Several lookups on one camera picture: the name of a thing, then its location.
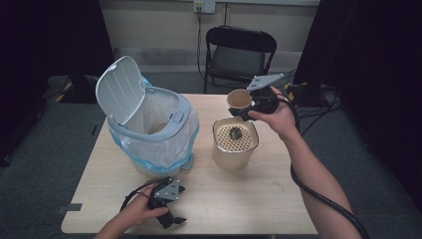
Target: electrical outlet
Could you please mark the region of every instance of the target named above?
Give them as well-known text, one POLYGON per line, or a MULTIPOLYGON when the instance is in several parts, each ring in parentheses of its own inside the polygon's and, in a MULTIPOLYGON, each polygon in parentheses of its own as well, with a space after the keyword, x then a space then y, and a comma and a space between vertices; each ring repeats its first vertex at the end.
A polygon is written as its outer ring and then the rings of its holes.
POLYGON ((204 1, 193 1, 193 12, 205 12, 205 6, 204 1))
POLYGON ((215 13, 215 2, 213 1, 194 1, 193 2, 193 12, 199 12, 198 10, 201 9, 201 13, 215 13))
POLYGON ((205 13, 215 13, 215 2, 205 2, 204 10, 205 13))

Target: wall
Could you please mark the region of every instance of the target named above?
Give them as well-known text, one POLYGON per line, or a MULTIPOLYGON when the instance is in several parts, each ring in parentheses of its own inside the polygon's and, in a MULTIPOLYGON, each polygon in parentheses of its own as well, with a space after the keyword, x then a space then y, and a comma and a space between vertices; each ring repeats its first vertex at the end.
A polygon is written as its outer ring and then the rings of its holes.
POLYGON ((101 5, 116 56, 133 56, 145 71, 154 66, 168 71, 196 69, 199 27, 203 66, 207 30, 225 23, 270 33, 279 46, 271 69, 295 69, 317 11, 316 4, 304 1, 302 5, 217 2, 216 13, 202 14, 199 25, 192 1, 102 0, 101 5))

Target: wooden tabletop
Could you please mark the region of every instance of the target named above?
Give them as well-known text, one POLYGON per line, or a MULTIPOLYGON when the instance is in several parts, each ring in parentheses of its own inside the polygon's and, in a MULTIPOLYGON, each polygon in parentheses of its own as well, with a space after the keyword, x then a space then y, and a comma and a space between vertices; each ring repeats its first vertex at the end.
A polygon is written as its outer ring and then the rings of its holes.
MULTIPOLYGON (((126 233, 143 235, 202 234, 317 234, 306 212, 299 188, 290 176, 290 158, 278 136, 261 121, 254 121, 259 145, 240 171, 225 171, 212 157, 215 120, 230 117, 226 96, 183 95, 198 111, 200 129, 193 145, 190 170, 175 179, 186 190, 168 207, 187 221, 163 229, 155 219, 126 233)), ((139 173, 113 142, 103 125, 72 204, 62 224, 65 233, 97 233, 112 219, 124 198, 150 177, 139 173)))

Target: hand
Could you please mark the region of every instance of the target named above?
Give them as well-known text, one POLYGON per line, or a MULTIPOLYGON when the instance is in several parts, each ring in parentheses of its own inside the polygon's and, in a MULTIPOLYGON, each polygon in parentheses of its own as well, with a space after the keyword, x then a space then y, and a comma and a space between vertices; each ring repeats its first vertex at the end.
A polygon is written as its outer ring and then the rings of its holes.
POLYGON ((137 195, 129 204, 110 220, 97 234, 96 238, 118 238, 128 228, 140 225, 145 221, 164 215, 168 212, 166 207, 149 210, 147 204, 151 191, 155 185, 149 185, 137 195))
MULTIPOLYGON (((281 94, 275 87, 271 87, 271 89, 275 94, 281 94)), ((277 97, 281 100, 285 99, 282 95, 277 95, 277 97)), ((281 140, 285 140, 291 133, 297 132, 293 113, 285 103, 279 103, 279 107, 270 115, 255 111, 248 112, 248 115, 255 120, 266 122, 281 140)))
POLYGON ((147 204, 154 186, 156 186, 156 184, 145 187, 143 191, 133 198, 133 200, 120 212, 120 214, 123 214, 124 218, 129 220, 130 226, 140 225, 151 218, 161 216, 168 212, 168 208, 166 207, 149 210, 147 204))

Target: gold container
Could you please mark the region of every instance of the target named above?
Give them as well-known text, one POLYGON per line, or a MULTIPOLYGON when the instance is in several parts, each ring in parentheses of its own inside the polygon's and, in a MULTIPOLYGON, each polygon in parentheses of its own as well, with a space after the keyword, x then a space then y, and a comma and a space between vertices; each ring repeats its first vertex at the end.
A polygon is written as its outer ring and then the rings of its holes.
POLYGON ((240 170, 246 166, 259 143, 254 124, 239 117, 216 120, 213 134, 214 160, 226 170, 240 170))

